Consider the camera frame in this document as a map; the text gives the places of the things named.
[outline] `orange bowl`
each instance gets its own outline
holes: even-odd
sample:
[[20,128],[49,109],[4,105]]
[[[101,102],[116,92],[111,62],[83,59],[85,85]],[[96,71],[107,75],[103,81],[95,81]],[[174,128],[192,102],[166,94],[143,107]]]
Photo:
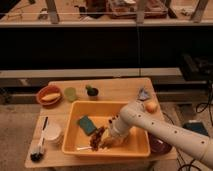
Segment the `orange bowl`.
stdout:
[[[50,100],[50,101],[44,101],[42,100],[42,98],[48,94],[52,94],[52,93],[59,93],[60,96],[53,99],[53,100]],[[55,86],[55,85],[48,85],[44,88],[42,88],[37,94],[36,94],[36,101],[41,104],[42,106],[49,106],[49,105],[53,105],[55,104],[56,102],[58,102],[62,97],[62,94],[61,94],[61,90]]]

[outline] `concrete floor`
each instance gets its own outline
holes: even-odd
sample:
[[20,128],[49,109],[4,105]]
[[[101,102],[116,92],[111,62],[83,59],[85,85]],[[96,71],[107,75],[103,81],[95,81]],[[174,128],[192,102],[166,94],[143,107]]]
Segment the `concrete floor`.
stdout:
[[[208,111],[202,114],[183,116],[180,119],[180,111],[174,103],[161,103],[162,111],[168,114],[176,125],[181,125],[188,119],[203,121],[205,127],[213,137],[213,128],[210,125]],[[40,111],[37,104],[26,105],[0,105],[0,171],[47,171],[47,169],[26,169],[24,162],[32,139],[35,124]],[[181,152],[186,163],[191,157]],[[199,162],[195,162],[202,170],[209,170]],[[99,166],[58,168],[60,171],[141,171],[143,164],[113,164]],[[155,171],[177,171],[177,160],[160,161],[156,164]]]

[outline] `sponge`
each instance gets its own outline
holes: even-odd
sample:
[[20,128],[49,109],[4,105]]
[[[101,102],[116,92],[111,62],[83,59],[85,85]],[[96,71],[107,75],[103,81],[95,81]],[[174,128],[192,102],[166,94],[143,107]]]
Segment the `sponge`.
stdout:
[[78,125],[84,130],[86,135],[91,135],[97,127],[93,124],[91,119],[88,116],[83,116],[78,120]]

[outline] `utensil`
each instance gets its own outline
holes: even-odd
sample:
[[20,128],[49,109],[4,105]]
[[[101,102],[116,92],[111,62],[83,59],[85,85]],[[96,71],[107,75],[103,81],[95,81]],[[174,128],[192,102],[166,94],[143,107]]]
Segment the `utensil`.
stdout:
[[30,158],[33,162],[39,162],[44,155],[44,148],[43,148],[44,129],[46,128],[47,121],[48,121],[48,117],[45,118],[43,129],[41,131],[41,137],[39,139],[38,145],[31,152]]

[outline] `white container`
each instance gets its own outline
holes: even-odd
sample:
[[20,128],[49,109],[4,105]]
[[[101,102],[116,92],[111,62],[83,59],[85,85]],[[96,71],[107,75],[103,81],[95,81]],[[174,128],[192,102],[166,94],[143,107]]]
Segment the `white container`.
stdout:
[[58,145],[62,140],[62,129],[57,123],[49,123],[44,130],[45,141]]

